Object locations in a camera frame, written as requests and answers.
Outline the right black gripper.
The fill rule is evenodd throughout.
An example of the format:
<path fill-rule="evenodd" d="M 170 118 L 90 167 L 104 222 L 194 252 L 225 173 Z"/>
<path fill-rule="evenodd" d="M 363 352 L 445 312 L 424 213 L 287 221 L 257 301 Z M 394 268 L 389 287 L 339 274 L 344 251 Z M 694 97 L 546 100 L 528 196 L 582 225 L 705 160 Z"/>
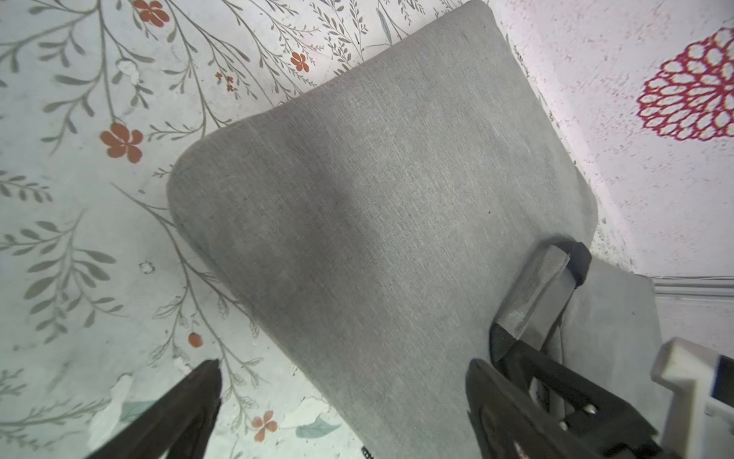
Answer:
<path fill-rule="evenodd" d="M 569 436 L 571 445 L 600 458 L 677 458 L 654 440 L 657 430 L 629 403 L 552 360 L 501 326 L 489 330 L 495 369 L 519 391 L 520 400 Z M 534 384 L 545 386 L 572 411 L 560 418 L 531 396 Z"/>

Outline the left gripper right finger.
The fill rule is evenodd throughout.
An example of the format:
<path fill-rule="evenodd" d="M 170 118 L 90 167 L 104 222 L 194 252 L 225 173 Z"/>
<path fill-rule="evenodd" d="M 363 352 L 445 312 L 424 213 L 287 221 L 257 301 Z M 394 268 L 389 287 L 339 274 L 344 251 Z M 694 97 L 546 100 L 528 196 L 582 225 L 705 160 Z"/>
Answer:
<path fill-rule="evenodd" d="M 466 373 L 469 418 L 484 458 L 596 458 L 486 361 Z"/>

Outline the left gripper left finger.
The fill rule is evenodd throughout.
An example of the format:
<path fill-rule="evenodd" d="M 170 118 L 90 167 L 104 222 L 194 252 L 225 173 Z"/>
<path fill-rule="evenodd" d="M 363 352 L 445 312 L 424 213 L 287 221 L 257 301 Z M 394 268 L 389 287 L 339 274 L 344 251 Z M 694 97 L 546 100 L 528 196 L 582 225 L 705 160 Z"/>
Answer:
<path fill-rule="evenodd" d="M 218 360 L 203 361 L 92 458 L 202 459 L 222 405 Z"/>

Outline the grey laptop bag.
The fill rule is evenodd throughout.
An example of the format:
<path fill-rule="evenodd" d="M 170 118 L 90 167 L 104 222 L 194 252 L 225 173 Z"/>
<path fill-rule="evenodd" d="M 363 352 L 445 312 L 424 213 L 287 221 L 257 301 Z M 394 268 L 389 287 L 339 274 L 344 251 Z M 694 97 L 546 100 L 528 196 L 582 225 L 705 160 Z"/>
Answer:
<path fill-rule="evenodd" d="M 652 283 L 589 254 L 596 198 L 484 2 L 191 145 L 167 199 L 374 457 L 484 458 L 493 326 L 663 425 Z"/>

